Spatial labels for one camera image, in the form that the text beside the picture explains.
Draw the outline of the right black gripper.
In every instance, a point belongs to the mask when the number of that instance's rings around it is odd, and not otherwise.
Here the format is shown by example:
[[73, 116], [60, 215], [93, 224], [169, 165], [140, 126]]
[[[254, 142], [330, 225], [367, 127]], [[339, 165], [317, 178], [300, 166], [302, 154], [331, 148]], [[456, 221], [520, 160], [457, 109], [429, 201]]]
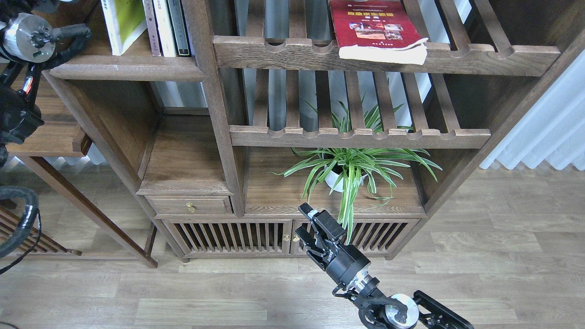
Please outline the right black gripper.
[[371, 262], [354, 245], [340, 242], [346, 230], [326, 210], [317, 211], [303, 203], [298, 208], [311, 223], [314, 235], [303, 227], [295, 230], [311, 258], [342, 289], [362, 289], [372, 277]]

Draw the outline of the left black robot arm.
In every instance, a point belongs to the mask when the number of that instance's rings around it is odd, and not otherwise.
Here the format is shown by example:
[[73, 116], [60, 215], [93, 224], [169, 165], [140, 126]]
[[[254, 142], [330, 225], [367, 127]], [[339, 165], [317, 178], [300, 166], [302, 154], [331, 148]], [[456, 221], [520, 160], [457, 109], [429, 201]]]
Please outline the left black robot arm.
[[3, 0], [0, 52], [7, 65], [1, 74], [1, 164], [6, 145], [23, 144], [44, 124], [36, 105], [40, 75], [77, 56], [92, 38], [85, 23], [54, 28], [35, 11], [53, 13], [58, 0]]

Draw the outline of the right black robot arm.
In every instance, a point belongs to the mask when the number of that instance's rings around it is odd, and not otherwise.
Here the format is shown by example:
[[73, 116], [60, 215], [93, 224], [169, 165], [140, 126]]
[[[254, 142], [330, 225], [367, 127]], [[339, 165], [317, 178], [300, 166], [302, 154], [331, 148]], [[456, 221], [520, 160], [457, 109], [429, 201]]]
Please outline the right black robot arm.
[[378, 279], [368, 274], [371, 262], [354, 245], [345, 244], [346, 231], [327, 211], [309, 204], [299, 206], [309, 219], [314, 234], [303, 227], [295, 232], [311, 258], [336, 283], [335, 297], [346, 298], [359, 310], [368, 329], [413, 329], [422, 323], [429, 329], [471, 329], [467, 320], [418, 290], [412, 297], [390, 297], [378, 289]]

